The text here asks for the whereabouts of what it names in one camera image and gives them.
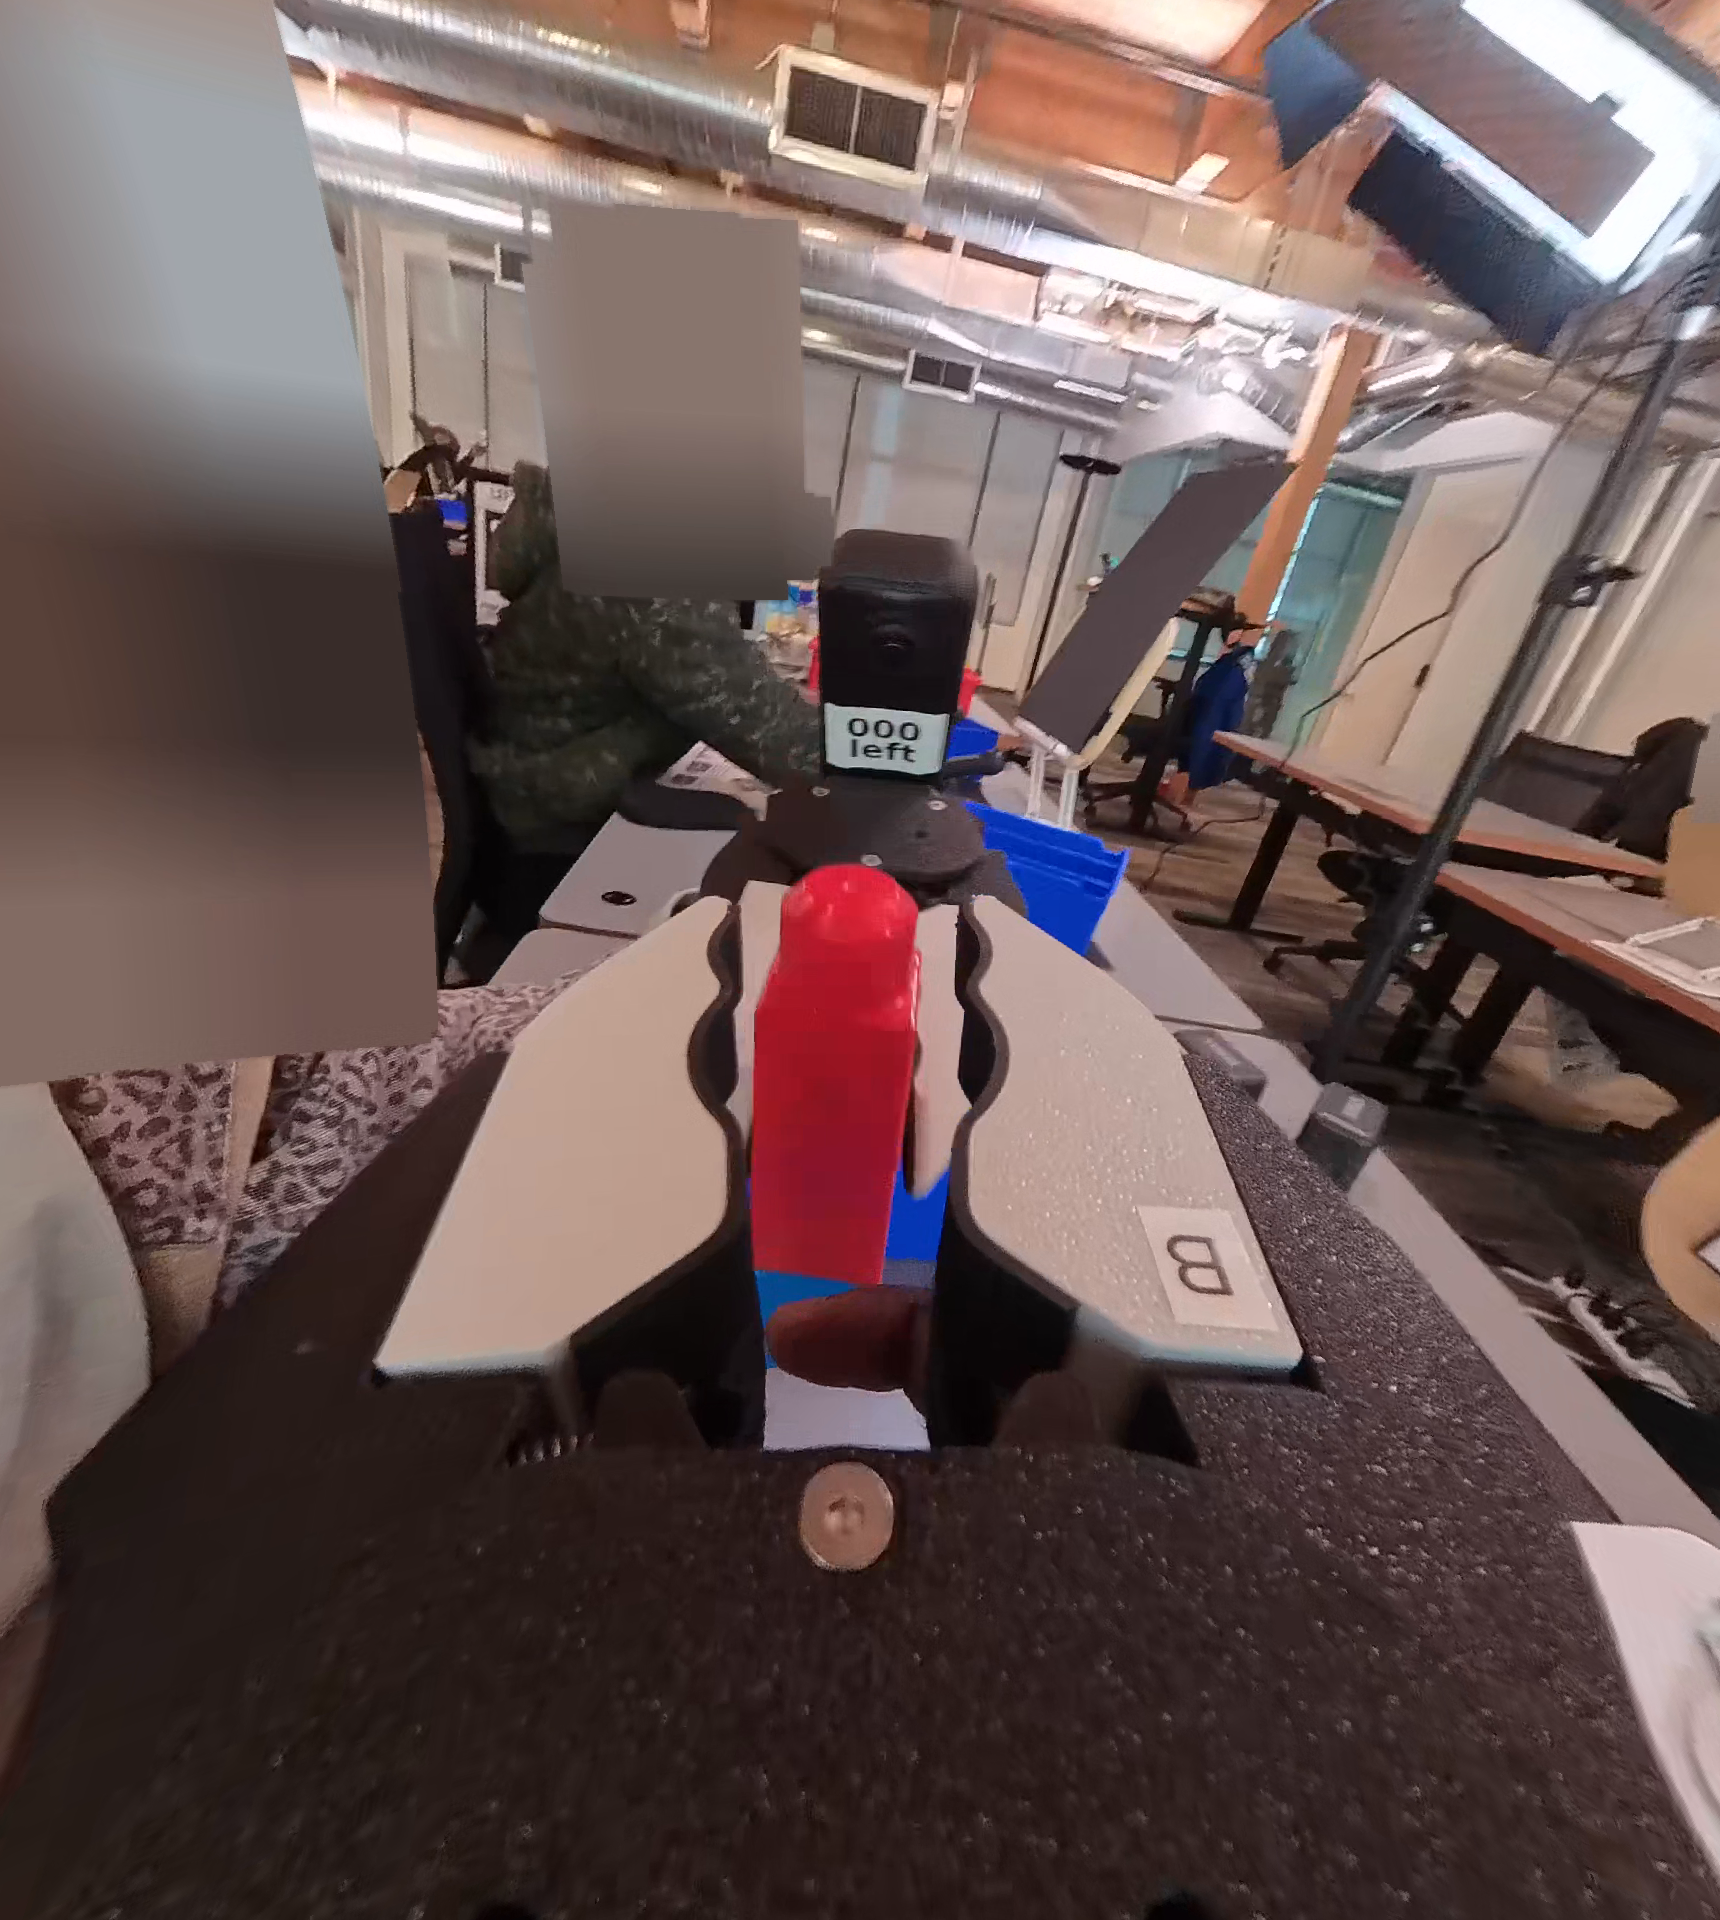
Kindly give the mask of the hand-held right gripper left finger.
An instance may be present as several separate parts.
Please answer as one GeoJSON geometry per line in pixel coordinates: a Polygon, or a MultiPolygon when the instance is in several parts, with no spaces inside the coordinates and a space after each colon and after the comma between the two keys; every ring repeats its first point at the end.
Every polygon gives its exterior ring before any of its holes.
{"type": "Polygon", "coordinates": [[[687,907],[515,1041],[377,1352],[384,1380],[536,1380],[587,1428],[658,1375],[704,1428],[756,1428],[746,1132],[730,1112],[737,909],[687,907]]]}

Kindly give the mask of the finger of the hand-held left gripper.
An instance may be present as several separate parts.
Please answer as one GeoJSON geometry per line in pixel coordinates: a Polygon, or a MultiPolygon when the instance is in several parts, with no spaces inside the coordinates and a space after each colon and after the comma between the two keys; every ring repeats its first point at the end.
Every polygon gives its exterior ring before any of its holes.
{"type": "Polygon", "coordinates": [[[952,1165],[955,1141],[970,1114],[963,1089],[965,1008],[960,1001],[960,909],[921,910],[916,927],[916,1061],[904,1146],[904,1189],[928,1196],[952,1165]]]}
{"type": "Polygon", "coordinates": [[[737,901],[741,1003],[760,1003],[779,963],[790,889],[749,880],[737,901]]]}

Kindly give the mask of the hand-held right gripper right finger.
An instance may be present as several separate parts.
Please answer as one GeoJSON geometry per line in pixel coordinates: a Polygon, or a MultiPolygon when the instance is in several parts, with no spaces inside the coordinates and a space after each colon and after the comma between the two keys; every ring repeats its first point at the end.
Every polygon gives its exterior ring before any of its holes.
{"type": "Polygon", "coordinates": [[[1064,1376],[1097,1413],[1178,1380],[1303,1382],[1305,1341],[1185,1049],[995,899],[963,910],[965,1074],[934,1270],[934,1406],[1064,1376]]]}

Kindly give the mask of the red mega block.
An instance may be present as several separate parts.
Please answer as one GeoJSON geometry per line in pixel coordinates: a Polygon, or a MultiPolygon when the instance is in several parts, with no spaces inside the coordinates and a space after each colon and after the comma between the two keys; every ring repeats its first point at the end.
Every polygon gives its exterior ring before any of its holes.
{"type": "Polygon", "coordinates": [[[841,1289],[885,1283],[918,1059],[918,907],[885,870],[788,891],[755,1014],[755,1267],[841,1289]]]}

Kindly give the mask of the stack of nested blue bins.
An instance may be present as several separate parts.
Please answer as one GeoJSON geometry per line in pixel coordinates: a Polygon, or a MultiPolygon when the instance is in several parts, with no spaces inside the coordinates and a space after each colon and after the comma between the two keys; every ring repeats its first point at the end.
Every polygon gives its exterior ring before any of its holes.
{"type": "Polygon", "coordinates": [[[1130,866],[1130,855],[1097,834],[1041,819],[966,802],[982,842],[1000,852],[1022,899],[1026,920],[1064,949],[1086,956],[1130,866]]]}

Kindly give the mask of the black power adapter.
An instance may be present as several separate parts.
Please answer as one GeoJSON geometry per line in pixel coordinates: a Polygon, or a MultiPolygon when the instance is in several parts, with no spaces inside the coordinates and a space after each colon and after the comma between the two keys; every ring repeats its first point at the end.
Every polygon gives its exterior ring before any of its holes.
{"type": "Polygon", "coordinates": [[[1352,1192],[1381,1152],[1391,1111],[1371,1093],[1322,1085],[1299,1131],[1296,1144],[1328,1182],[1352,1192]]]}

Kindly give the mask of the person's leopard print clothing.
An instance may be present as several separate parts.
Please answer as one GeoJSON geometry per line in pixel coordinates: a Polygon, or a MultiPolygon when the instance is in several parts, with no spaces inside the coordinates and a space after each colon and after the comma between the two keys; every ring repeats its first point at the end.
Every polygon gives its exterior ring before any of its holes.
{"type": "Polygon", "coordinates": [[[450,989],[409,1047],[84,1074],[50,1085],[142,1289],[162,1375],[380,1152],[579,972],[450,989]]]}

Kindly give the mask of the grey sheet document stand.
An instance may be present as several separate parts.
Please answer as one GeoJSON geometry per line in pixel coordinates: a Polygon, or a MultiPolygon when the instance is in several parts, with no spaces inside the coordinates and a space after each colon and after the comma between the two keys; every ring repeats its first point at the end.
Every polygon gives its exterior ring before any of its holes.
{"type": "Polygon", "coordinates": [[[1294,470],[1256,457],[1189,477],[1088,595],[1017,708],[1028,821],[1046,817],[1046,785],[1058,777],[1057,822],[1074,827],[1082,774],[1153,678],[1166,629],[1294,470]]]}

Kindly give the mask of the blue jacket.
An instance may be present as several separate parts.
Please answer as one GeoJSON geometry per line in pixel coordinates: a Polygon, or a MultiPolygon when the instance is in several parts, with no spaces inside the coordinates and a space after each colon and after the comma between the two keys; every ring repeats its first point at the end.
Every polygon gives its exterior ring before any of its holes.
{"type": "Polygon", "coordinates": [[[1255,646],[1236,636],[1198,677],[1186,719],[1185,754],[1177,773],[1191,795],[1204,795],[1229,778],[1231,750],[1223,732],[1242,732],[1242,716],[1253,689],[1255,646]]]}

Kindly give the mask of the wooden top office desk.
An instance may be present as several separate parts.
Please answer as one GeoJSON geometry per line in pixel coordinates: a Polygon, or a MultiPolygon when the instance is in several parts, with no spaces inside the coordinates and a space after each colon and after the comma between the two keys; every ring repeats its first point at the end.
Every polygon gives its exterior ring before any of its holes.
{"type": "MultiPolygon", "coordinates": [[[[1219,731],[1213,741],[1229,750],[1232,777],[1272,800],[1274,811],[1226,916],[1198,918],[1198,927],[1255,932],[1282,855],[1303,822],[1359,850],[1392,857],[1414,857],[1434,828],[1444,795],[1439,782],[1364,773],[1256,735],[1219,731]]],[[[1535,879],[1597,876],[1616,885],[1664,879],[1664,862],[1535,821],[1491,798],[1473,802],[1449,862],[1535,879]]]]}
{"type": "Polygon", "coordinates": [[[1437,879],[1443,944],[1400,1014],[1391,1052],[1424,1049],[1475,963],[1494,975],[1443,1056],[1467,1091],[1488,1074],[1533,996],[1580,1014],[1619,1067],[1679,1105],[1720,1111],[1720,1001],[1616,954],[1666,925],[1669,903],[1578,876],[1449,865],[1437,879]]]}

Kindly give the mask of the white power strip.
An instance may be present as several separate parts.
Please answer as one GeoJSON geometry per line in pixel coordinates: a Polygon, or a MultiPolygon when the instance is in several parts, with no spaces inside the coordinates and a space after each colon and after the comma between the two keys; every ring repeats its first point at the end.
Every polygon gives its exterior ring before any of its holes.
{"type": "Polygon", "coordinates": [[[1575,1270],[1551,1277],[1545,1289],[1605,1369],[1652,1394],[1691,1402],[1672,1365],[1679,1352],[1671,1322],[1654,1308],[1621,1301],[1575,1270]]]}

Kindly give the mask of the clear acrylic holder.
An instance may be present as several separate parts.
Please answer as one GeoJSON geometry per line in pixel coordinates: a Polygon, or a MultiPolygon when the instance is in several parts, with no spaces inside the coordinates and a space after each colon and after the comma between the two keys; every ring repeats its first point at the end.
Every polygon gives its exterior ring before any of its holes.
{"type": "Polygon", "coordinates": [[[1720,1003],[1720,920],[1652,927],[1592,947],[1634,972],[1708,1003],[1720,1003]]]}

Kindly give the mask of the black light stand pole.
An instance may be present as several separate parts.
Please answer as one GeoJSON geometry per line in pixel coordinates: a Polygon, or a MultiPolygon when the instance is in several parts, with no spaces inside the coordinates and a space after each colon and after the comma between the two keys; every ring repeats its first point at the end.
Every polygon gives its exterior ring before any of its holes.
{"type": "Polygon", "coordinates": [[[1352,982],[1326,1031],[1310,1050],[1310,1068],[1322,1085],[1339,1085],[1355,1064],[1362,1024],[1409,954],[1424,904],[1449,865],[1461,828],[1473,817],[1487,777],[1516,732],[1520,710],[1535,689],[1570,612],[1608,586],[1608,541],[1634,493],[1695,345],[1720,313],[1720,190],[1712,198],[1693,263],[1664,300],[1664,331],[1646,369],[1638,401],[1592,489],[1568,548],[1548,568],[1533,616],[1497,683],[1419,850],[1400,874],[1400,887],[1378,914],[1352,982]]]}

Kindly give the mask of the white ventilation grille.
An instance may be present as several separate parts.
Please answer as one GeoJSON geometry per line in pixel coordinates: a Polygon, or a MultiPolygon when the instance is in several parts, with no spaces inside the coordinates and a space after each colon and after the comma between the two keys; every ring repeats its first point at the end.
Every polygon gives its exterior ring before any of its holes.
{"type": "Polygon", "coordinates": [[[887,187],[926,178],[942,111],[939,90],[799,45],[781,45],[772,71],[770,154],[887,187]]]}

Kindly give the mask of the silver air duct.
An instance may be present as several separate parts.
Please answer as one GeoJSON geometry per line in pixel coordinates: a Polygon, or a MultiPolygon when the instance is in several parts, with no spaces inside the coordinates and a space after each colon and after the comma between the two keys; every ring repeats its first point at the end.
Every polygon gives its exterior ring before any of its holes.
{"type": "Polygon", "coordinates": [[[484,4],[281,4],[303,58],[544,124],[759,198],[803,204],[813,244],[834,220],[869,276],[979,323],[1177,364],[1198,335],[1291,358],[1352,321],[1368,261],[1319,235],[1094,172],[1053,175],[969,142],[945,109],[924,180],[888,187],[775,156],[777,47],[750,85],[654,60],[484,4]]]}

